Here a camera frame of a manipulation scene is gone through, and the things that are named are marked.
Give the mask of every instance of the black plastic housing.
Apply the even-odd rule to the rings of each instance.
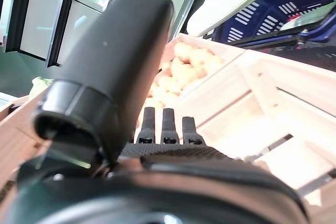
[[[170,0],[115,0],[83,35],[35,113],[52,139],[65,127],[92,135],[117,160],[158,71],[173,14]]]

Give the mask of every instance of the blue crate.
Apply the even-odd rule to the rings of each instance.
[[[334,0],[256,0],[217,27],[213,40],[221,43],[278,31],[290,17],[310,12]]]

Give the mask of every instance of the wooden crate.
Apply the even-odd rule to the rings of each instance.
[[[174,57],[177,41],[208,48],[225,59],[221,69],[171,104],[180,140],[182,117],[195,117],[208,145],[268,169],[302,194],[313,223],[334,223],[336,180],[327,173],[336,166],[336,73],[187,35],[167,44],[162,62]],[[19,162],[45,150],[30,119],[39,99],[27,101],[0,123],[1,187],[13,180]],[[161,120],[158,113],[158,142]],[[283,137],[288,140],[279,142]],[[14,194],[13,189],[0,214]]]

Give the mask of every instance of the potato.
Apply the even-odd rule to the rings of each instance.
[[[204,65],[206,74],[213,73],[222,67],[222,59],[219,56],[212,56],[207,59]]]
[[[193,51],[193,47],[184,42],[178,42],[174,46],[174,55],[185,63],[190,62],[190,55]]]
[[[193,69],[197,72],[197,76],[199,79],[206,76],[206,72],[203,67],[195,67]]]
[[[163,96],[163,100],[162,103],[164,104],[164,106],[168,106],[170,104],[173,104],[175,102],[175,100],[178,98],[179,96],[177,94],[173,94],[173,93],[166,93]]]
[[[155,82],[153,82],[149,89],[147,97],[153,97],[153,90],[156,89],[157,87],[158,85]]]
[[[180,88],[183,90],[187,85],[198,79],[197,71],[194,69],[185,69],[180,73],[179,77],[176,78]]]
[[[167,91],[163,88],[163,87],[160,87],[158,86],[156,89],[153,90],[153,98],[156,100],[156,101],[162,101],[162,97],[167,93]]]
[[[145,110],[145,105],[142,107],[140,113],[139,113],[139,116],[138,116],[138,123],[139,123],[139,126],[141,126],[141,124],[143,123],[143,113],[144,113],[144,110]]]
[[[158,80],[159,87],[163,88],[166,91],[169,90],[169,87],[172,85],[173,82],[174,82],[173,77],[169,76],[162,76]]]
[[[147,98],[145,100],[144,107],[153,107],[155,108],[155,111],[160,111],[163,109],[162,103],[154,98]]]
[[[206,59],[211,56],[213,56],[213,54],[207,49],[194,49],[190,55],[190,64],[193,67],[202,66]]]
[[[171,61],[169,61],[169,62],[164,62],[164,63],[162,63],[162,65],[161,65],[161,69],[162,69],[162,71],[164,71],[164,70],[170,69],[171,66],[172,66],[172,62],[171,62]]]
[[[182,92],[181,87],[175,79],[171,83],[171,85],[169,86],[168,92],[173,93],[173,94],[177,94],[177,95],[181,94],[181,92]]]
[[[172,76],[174,79],[177,79],[180,74],[186,69],[191,69],[192,66],[190,64],[175,64],[172,65]]]

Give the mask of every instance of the screw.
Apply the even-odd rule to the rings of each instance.
[[[61,181],[61,180],[63,180],[63,179],[64,179],[64,176],[63,176],[63,174],[60,174],[60,173],[56,174],[56,175],[53,177],[53,180],[54,180],[54,181]]]
[[[112,172],[107,173],[106,178],[112,178],[112,177],[113,177],[113,173]]]

